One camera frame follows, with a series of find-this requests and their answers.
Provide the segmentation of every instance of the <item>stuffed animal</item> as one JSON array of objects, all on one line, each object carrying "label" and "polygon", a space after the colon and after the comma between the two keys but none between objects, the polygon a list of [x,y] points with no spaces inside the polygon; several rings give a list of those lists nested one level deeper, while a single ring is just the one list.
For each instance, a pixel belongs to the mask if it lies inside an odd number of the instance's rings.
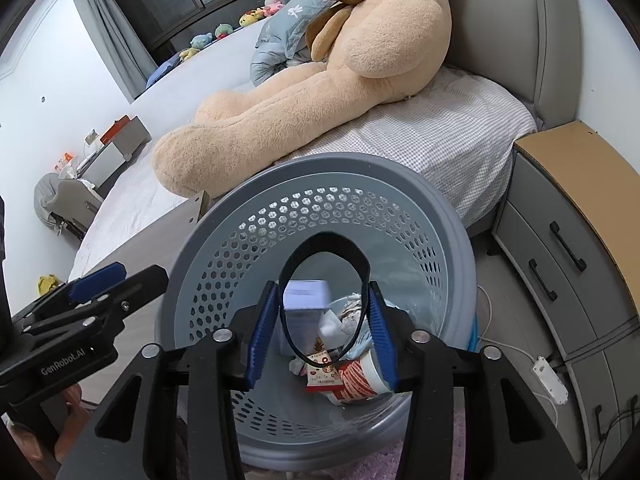
[{"label": "stuffed animal", "polygon": [[197,48],[188,48],[187,50],[183,50],[180,53],[180,58],[182,59],[183,62],[191,59],[193,56],[195,56],[197,53],[199,53],[199,50]]},{"label": "stuffed animal", "polygon": [[240,17],[240,27],[248,27],[258,22],[258,17],[250,12],[243,14]]},{"label": "stuffed animal", "polygon": [[213,34],[208,32],[207,34],[199,34],[191,40],[191,46],[202,50],[206,46],[209,46],[213,42]]},{"label": "stuffed animal", "polygon": [[262,8],[262,12],[264,12],[265,16],[273,16],[276,12],[278,12],[284,5],[282,2],[275,2],[274,4],[265,5]]},{"label": "stuffed animal", "polygon": [[216,27],[216,32],[215,32],[216,39],[221,40],[222,38],[226,38],[233,31],[234,31],[234,28],[228,23],[220,23],[220,25]]},{"label": "stuffed animal", "polygon": [[[399,24],[402,34],[381,34]],[[221,196],[328,130],[418,93],[440,68],[450,31],[448,0],[346,5],[313,38],[322,61],[282,70],[250,92],[217,92],[193,123],[159,139],[156,177],[178,195]]]}]

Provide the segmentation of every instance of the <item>gray headboard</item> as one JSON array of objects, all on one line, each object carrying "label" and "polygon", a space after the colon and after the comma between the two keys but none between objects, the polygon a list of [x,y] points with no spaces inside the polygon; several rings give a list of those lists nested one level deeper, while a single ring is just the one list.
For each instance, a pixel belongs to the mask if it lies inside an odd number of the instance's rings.
[{"label": "gray headboard", "polygon": [[574,119],[581,70],[577,0],[449,0],[446,62],[500,83],[553,128]]}]

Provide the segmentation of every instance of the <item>red paper cup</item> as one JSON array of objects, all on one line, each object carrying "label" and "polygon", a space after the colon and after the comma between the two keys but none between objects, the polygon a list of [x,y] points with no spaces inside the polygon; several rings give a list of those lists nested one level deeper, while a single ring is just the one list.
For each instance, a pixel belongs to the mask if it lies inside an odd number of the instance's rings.
[{"label": "red paper cup", "polygon": [[368,399],[391,391],[376,370],[370,351],[363,354],[357,361],[352,361],[338,370],[338,373],[344,387],[326,393],[328,399],[334,404]]}]

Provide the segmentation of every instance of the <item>drawer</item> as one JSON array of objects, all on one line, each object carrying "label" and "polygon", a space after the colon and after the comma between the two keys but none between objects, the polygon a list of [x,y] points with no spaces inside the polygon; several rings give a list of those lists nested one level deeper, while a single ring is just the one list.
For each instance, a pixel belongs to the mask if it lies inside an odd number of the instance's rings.
[{"label": "drawer", "polygon": [[[618,416],[618,402],[611,374],[603,352],[572,362],[568,364],[568,369],[580,405],[591,477],[599,478],[599,470],[604,472],[622,447],[619,424],[612,427],[606,441],[601,443],[599,437],[599,433],[607,433],[612,421]],[[601,453],[602,466],[599,467]]]},{"label": "drawer", "polygon": [[504,204],[495,237],[536,299],[562,355],[595,341],[589,319],[562,270],[509,202]]},{"label": "drawer", "polygon": [[[516,155],[508,200],[564,272],[597,337],[636,315],[625,283],[600,239],[569,199],[520,153]],[[586,264],[584,270],[578,268],[582,262]]]},{"label": "drawer", "polygon": [[[630,410],[634,396],[640,398],[640,330],[632,332],[624,339],[604,351],[618,398],[620,413]],[[640,402],[636,406],[636,422],[640,420]],[[620,421],[622,441],[626,442],[632,432],[631,416]]]}]

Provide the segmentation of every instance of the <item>power cord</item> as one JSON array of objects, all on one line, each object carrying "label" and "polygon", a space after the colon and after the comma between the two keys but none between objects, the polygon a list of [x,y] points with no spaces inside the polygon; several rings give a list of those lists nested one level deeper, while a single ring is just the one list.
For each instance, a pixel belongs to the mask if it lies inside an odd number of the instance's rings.
[{"label": "power cord", "polygon": [[602,452],[600,453],[600,459],[598,460],[598,478],[600,478],[600,476],[602,476],[602,457],[604,455],[604,449],[607,446],[607,440],[609,439],[609,435],[610,435],[611,431],[613,431],[613,428],[616,427],[617,424],[619,424],[623,420],[629,418],[630,416],[632,416],[632,410],[625,410],[624,412],[618,414],[618,416],[616,416],[611,421],[611,423],[609,424],[609,428],[607,429],[607,431],[604,434],[605,435],[604,439],[602,439],[600,441],[600,443],[598,444],[598,447],[596,448],[596,451],[593,454],[593,458],[591,459],[591,466],[589,468],[589,473],[588,473],[588,476],[587,476],[587,478],[589,480],[591,479],[591,473],[593,472],[593,466],[596,463],[598,452],[600,450],[602,450]]},{"label": "power cord", "polygon": [[[518,352],[520,352],[523,355],[526,355],[529,360],[531,361],[531,364],[535,364],[536,363],[536,359],[533,357],[533,355],[531,355],[529,352],[523,350],[522,348],[518,348],[517,346],[513,346],[513,345],[508,345],[507,343],[502,343],[500,341],[496,341],[495,339],[489,339],[488,337],[485,337],[484,335],[486,334],[486,332],[489,330],[489,326],[491,325],[491,322],[494,318],[494,307],[491,303],[491,297],[489,297],[489,293],[485,290],[485,288],[482,285],[478,285],[478,288],[480,290],[482,290],[482,293],[484,294],[484,296],[486,297],[487,303],[489,305],[489,321],[487,322],[486,326],[484,327],[484,330],[482,330],[481,335],[478,336],[478,339],[480,341],[486,341],[487,343],[491,343],[493,345],[496,346],[502,346],[505,348],[510,348],[511,350],[516,350]],[[554,413],[556,414],[556,421],[554,422],[554,426],[557,428],[558,427],[558,409],[556,408],[556,404],[553,401],[553,399],[551,399],[550,397],[547,397],[546,395],[543,394],[538,394],[536,392],[533,392],[533,394],[536,397],[540,397],[541,399],[546,399],[548,400],[548,402],[551,404],[552,409],[554,410]]]}]

